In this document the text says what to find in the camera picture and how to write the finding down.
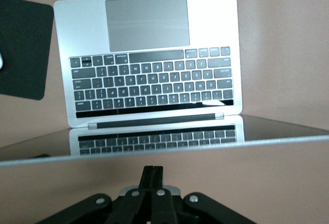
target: black mouse pad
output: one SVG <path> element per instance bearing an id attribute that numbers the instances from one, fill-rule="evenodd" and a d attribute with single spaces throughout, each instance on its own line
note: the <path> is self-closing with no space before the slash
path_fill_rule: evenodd
<path id="1" fill-rule="evenodd" d="M 50 5 L 0 0 L 0 94 L 43 98 L 52 25 Z"/>

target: space bar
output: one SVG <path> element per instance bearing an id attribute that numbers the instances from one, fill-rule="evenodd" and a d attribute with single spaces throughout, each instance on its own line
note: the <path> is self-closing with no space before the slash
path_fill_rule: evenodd
<path id="1" fill-rule="evenodd" d="M 169 61 L 169 60 L 180 60 L 180 59 L 184 59 L 184 52 L 182 49 L 129 54 L 130 63 Z"/>

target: screw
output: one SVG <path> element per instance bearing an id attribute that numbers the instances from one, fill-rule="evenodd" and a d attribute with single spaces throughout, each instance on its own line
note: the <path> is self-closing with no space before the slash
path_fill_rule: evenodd
<path id="1" fill-rule="evenodd" d="M 101 204 L 101 203 L 104 203 L 105 202 L 105 199 L 104 198 L 98 198 L 97 200 L 96 200 L 96 203 L 97 204 Z"/>
<path id="2" fill-rule="evenodd" d="M 159 190 L 156 192 L 156 195 L 163 196 L 166 192 L 164 190 Z"/>
<path id="3" fill-rule="evenodd" d="M 134 192 L 132 192 L 132 196 L 133 197 L 137 197 L 139 195 L 139 191 L 134 191 Z"/>
<path id="4" fill-rule="evenodd" d="M 197 196 L 192 195 L 192 196 L 190 196 L 190 201 L 191 201 L 191 202 L 198 202 L 199 199 L 198 199 Z"/>

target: beige table surface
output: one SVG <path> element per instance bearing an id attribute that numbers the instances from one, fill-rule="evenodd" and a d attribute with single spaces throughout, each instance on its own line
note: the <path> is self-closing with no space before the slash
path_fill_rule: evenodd
<path id="1" fill-rule="evenodd" d="M 29 0 L 53 5 L 57 0 Z M 329 0 L 238 0 L 244 114 L 329 129 Z M 55 25 L 45 97 L 0 95 L 0 147 L 68 128 Z M 147 164 L 258 223 L 328 223 L 329 145 L 271 145 L 0 168 L 0 223 L 34 223 L 139 182 Z"/>

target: laptop keyboard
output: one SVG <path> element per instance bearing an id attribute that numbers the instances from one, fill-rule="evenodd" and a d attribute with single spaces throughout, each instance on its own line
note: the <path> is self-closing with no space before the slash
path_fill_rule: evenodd
<path id="1" fill-rule="evenodd" d="M 76 111 L 232 100 L 230 47 L 70 58 Z"/>
<path id="2" fill-rule="evenodd" d="M 80 155 L 236 143 L 234 125 L 79 137 Z"/>

